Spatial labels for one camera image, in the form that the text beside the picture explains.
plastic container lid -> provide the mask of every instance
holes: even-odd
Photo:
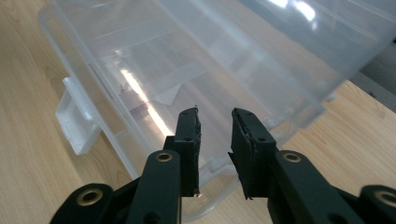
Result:
[[[183,204],[189,220],[237,186],[232,109],[285,143],[396,36],[395,11],[392,0],[52,0],[40,23],[130,174],[199,107],[203,195]]]

wood grain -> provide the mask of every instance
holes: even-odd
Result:
[[[0,223],[48,223],[74,189],[130,181],[103,135],[83,156],[64,139],[54,111],[67,74],[36,22],[47,2],[0,1]],[[349,82],[338,95],[285,148],[354,194],[367,184],[396,188],[396,115]],[[194,223],[271,223],[265,203],[238,188]]]

transparent plastic box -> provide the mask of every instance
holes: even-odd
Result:
[[[396,37],[393,0],[51,0],[39,22],[70,77],[57,110],[77,154],[104,131],[132,178],[174,134],[202,123],[198,218],[237,185],[227,155],[235,107],[281,146]]]

black plastic part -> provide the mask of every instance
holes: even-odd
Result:
[[[274,224],[295,223],[294,214],[281,188],[270,178],[267,207]]]
[[[201,147],[201,122],[198,108],[182,111],[178,116],[175,136],[167,136],[163,149],[174,150],[180,155],[181,196],[199,194],[198,160]]]
[[[277,152],[272,171],[296,223],[363,223],[303,154]]]
[[[131,203],[137,190],[137,186],[139,185],[139,181],[140,177],[114,191],[113,206],[116,207],[117,211],[117,214],[113,218],[114,224],[125,223],[131,207]]]
[[[342,189],[334,187],[338,194],[344,199],[344,201],[356,212],[359,213],[358,197],[352,195]]]
[[[180,157],[172,150],[151,153],[126,223],[180,223],[180,209]]]
[[[396,223],[396,189],[366,186],[361,190],[358,205],[366,223]]]
[[[100,198],[96,203],[86,203],[95,197]],[[110,186],[105,184],[86,185],[76,189],[66,199],[66,201],[56,212],[55,216],[52,218],[51,223],[111,223],[115,215],[115,209],[114,206],[112,206],[112,200],[113,189]]]
[[[233,153],[229,155],[245,197],[268,197],[268,163],[278,151],[276,141],[253,113],[235,108],[232,115]]]

wooden table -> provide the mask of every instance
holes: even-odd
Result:
[[[104,136],[76,156],[55,118],[67,76],[36,22],[45,0],[0,1],[0,223],[47,223],[65,198],[91,182],[130,181]],[[396,188],[396,115],[347,82],[328,113],[285,148],[303,152],[336,187]],[[241,188],[196,223],[271,223],[264,199]]]

